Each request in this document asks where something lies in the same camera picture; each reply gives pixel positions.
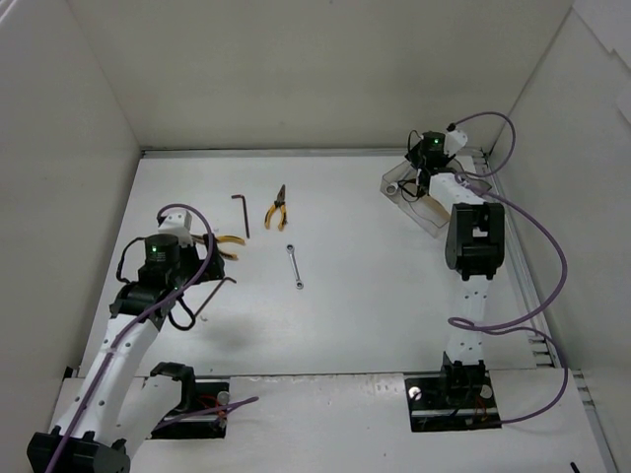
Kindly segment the small silver ratchet wrench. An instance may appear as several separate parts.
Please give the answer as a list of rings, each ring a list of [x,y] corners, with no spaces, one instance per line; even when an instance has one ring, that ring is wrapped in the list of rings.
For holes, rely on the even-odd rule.
[[[289,260],[292,266],[292,270],[294,273],[294,277],[295,277],[295,286],[298,290],[301,290],[304,287],[304,283],[301,279],[300,276],[300,272],[299,272],[299,268],[297,265],[297,260],[296,260],[296,256],[295,256],[295,246],[293,244],[288,244],[286,246],[286,250],[289,256]]]

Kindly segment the large silver ratchet wrench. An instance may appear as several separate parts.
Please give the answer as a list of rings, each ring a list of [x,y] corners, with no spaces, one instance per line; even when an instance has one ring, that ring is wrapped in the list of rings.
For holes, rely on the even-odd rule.
[[[395,194],[407,195],[410,197],[418,197],[418,187],[413,184],[411,189],[408,189],[406,184],[399,184],[397,182],[390,183],[386,186],[385,193],[387,196],[393,196]]]

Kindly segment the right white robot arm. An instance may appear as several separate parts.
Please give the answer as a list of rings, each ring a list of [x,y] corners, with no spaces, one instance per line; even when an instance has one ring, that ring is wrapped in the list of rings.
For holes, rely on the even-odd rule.
[[[456,313],[448,317],[453,329],[436,382],[439,399],[457,406],[483,382],[486,367],[477,324],[485,315],[491,281],[505,258],[505,210],[466,186],[465,172],[451,167],[467,135],[451,124],[444,132],[419,135],[405,155],[415,170],[413,196],[443,212],[447,224],[445,260],[457,273],[460,289]]]

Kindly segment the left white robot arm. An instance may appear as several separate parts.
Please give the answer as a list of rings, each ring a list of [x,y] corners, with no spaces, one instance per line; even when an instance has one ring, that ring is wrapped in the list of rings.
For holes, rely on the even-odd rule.
[[[80,391],[48,433],[33,435],[27,456],[35,472],[127,472],[144,439],[170,412],[196,403],[193,368],[160,362],[144,399],[124,405],[135,373],[186,289],[225,278],[216,238],[167,231],[143,238],[145,261],[123,280],[110,305],[102,347]]]

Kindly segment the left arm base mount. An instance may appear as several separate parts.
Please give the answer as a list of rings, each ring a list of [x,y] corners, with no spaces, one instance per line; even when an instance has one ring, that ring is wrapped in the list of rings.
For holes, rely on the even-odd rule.
[[[193,367],[173,362],[157,364],[150,371],[147,380],[156,380],[159,375],[174,380],[180,388],[179,402],[163,418],[163,422],[180,414],[227,405],[230,401],[230,383],[226,379],[198,378]],[[227,426],[227,414],[220,411],[156,428],[151,432],[151,439],[223,439]]]

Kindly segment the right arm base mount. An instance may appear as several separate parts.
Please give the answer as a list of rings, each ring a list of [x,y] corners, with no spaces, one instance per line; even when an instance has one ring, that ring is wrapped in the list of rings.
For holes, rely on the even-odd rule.
[[[490,375],[483,362],[465,366],[443,358],[441,369],[404,379],[411,431],[448,433],[501,427]]]

